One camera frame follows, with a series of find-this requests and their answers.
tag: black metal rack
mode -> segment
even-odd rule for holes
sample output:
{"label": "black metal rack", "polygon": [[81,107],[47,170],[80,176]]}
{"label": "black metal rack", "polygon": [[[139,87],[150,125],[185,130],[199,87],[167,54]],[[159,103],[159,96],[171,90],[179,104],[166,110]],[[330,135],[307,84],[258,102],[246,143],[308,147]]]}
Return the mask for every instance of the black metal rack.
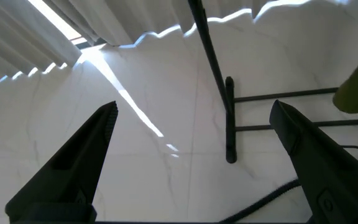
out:
{"label": "black metal rack", "polygon": [[[294,91],[288,93],[276,93],[271,95],[260,96],[247,96],[247,97],[234,97],[234,82],[231,77],[227,77],[225,83],[221,70],[219,68],[218,60],[215,55],[214,47],[211,37],[209,36],[208,23],[206,12],[201,0],[188,0],[191,13],[196,22],[198,33],[200,34],[201,41],[203,43],[209,65],[211,66],[212,73],[214,75],[216,84],[221,94],[224,108],[226,109],[226,160],[228,163],[235,163],[237,161],[236,151],[236,132],[238,131],[261,131],[270,130],[270,125],[256,125],[256,126],[239,126],[236,127],[236,112],[235,103],[244,103],[257,100],[271,100],[277,98],[287,98],[295,96],[310,96],[335,93],[338,88],[324,88],[319,90],[306,90],[306,91]],[[358,125],[358,119],[339,120],[339,121],[320,121],[314,122],[319,127],[327,126],[350,126]]]}

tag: power cord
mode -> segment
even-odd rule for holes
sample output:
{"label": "power cord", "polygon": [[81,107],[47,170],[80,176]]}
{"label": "power cord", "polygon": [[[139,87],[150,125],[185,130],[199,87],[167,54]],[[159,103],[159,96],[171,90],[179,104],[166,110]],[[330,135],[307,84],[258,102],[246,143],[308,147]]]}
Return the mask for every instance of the power cord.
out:
{"label": "power cord", "polygon": [[[345,148],[353,148],[358,149],[358,146],[342,146]],[[247,207],[246,209],[241,210],[240,212],[237,212],[236,214],[225,218],[224,220],[220,221],[219,223],[234,223],[239,220],[242,220],[245,217],[248,217],[250,214],[256,212],[263,206],[267,205],[268,203],[272,202],[274,199],[278,198],[285,192],[294,189],[295,187],[299,187],[301,184],[298,179],[295,179],[293,181],[290,181],[283,186],[279,187],[278,189],[274,190],[270,194],[266,195],[265,197],[261,198],[257,202],[253,203],[251,206]],[[310,219],[306,222],[307,223],[314,223],[313,217],[310,217]]]}

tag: gray curtain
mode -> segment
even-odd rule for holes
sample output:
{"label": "gray curtain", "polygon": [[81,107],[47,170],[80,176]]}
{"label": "gray curtain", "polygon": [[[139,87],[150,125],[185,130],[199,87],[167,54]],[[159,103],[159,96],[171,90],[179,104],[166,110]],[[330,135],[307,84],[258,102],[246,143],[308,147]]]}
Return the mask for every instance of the gray curtain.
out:
{"label": "gray curtain", "polygon": [[[194,21],[186,0],[44,0],[91,45],[100,37],[111,45],[133,44],[144,32]],[[243,8],[255,17],[267,0],[204,0],[208,17],[223,18]]]}
{"label": "gray curtain", "polygon": [[51,63],[72,67],[80,55],[28,0],[0,0],[0,78]]}

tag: curtain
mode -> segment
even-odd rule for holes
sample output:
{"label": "curtain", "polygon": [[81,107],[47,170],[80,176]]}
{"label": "curtain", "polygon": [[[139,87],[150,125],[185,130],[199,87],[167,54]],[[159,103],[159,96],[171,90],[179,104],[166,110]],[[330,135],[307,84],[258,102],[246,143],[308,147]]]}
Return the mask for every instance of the curtain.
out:
{"label": "curtain", "polygon": [[[99,38],[111,45],[133,44],[144,32],[160,33],[194,21],[186,0],[44,0],[89,44]],[[223,18],[243,8],[255,17],[267,0],[204,0],[208,17]]]}
{"label": "curtain", "polygon": [[51,63],[72,67],[80,55],[28,0],[0,0],[0,78]]}

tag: white marble floor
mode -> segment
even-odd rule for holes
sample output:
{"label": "white marble floor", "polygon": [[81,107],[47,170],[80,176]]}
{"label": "white marble floor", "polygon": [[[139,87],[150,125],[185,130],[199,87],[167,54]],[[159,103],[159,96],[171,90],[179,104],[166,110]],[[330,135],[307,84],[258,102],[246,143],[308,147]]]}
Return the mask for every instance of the white marble floor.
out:
{"label": "white marble floor", "polygon": [[[358,64],[358,3],[280,6],[210,23],[236,96],[340,85]],[[216,222],[296,178],[273,131],[237,133],[225,160],[225,112],[197,33],[146,37],[135,49],[104,46],[74,68],[0,83],[0,223],[7,201],[101,105],[119,116],[94,199],[98,220]],[[358,118],[332,95],[283,99],[313,121]],[[237,125],[267,124],[273,101],[236,105]],[[358,145],[358,126],[324,128]],[[350,151],[357,157],[357,151]],[[242,222],[305,222],[301,188]]]}

